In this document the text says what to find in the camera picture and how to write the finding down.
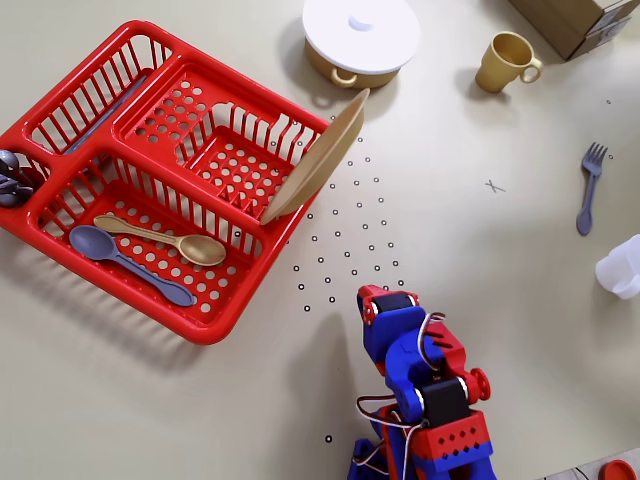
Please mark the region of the blue gripper body black servo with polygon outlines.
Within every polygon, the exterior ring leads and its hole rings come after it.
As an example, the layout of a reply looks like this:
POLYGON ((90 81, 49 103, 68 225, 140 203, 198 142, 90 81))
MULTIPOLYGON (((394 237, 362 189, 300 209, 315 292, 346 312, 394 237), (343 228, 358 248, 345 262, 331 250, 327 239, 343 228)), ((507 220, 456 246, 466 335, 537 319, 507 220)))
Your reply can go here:
POLYGON ((365 350, 385 377, 403 417, 420 420, 424 406, 415 381, 429 376, 429 366, 419 353, 417 335, 426 312, 413 294, 404 291, 383 289, 375 303, 378 315, 372 323, 363 322, 365 350))

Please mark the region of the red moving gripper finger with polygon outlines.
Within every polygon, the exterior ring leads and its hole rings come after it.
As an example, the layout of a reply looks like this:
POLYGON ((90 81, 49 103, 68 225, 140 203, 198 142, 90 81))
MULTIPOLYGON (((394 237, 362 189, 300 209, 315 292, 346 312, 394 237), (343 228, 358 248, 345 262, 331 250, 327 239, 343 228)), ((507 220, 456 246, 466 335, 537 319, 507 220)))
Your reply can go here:
POLYGON ((383 296, 383 289, 373 284, 363 285, 358 289, 357 294, 360 294, 363 299, 363 315, 361 315, 363 322, 372 323, 378 315, 375 300, 383 296))

